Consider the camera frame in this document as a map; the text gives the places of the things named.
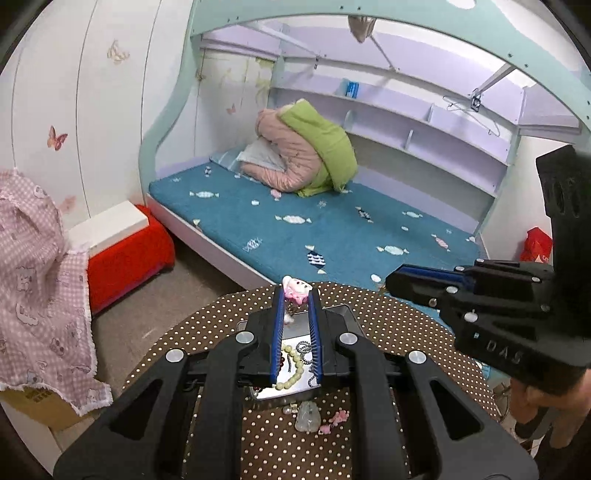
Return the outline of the person's right hand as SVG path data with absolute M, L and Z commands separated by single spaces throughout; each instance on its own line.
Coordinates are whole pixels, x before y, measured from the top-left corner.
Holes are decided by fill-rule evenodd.
M 565 394 L 551 395 L 511 379 L 510 412 L 522 424 L 532 421 L 540 408 L 554 408 L 559 414 L 553 421 L 550 445 L 567 447 L 590 412 L 590 370 Z

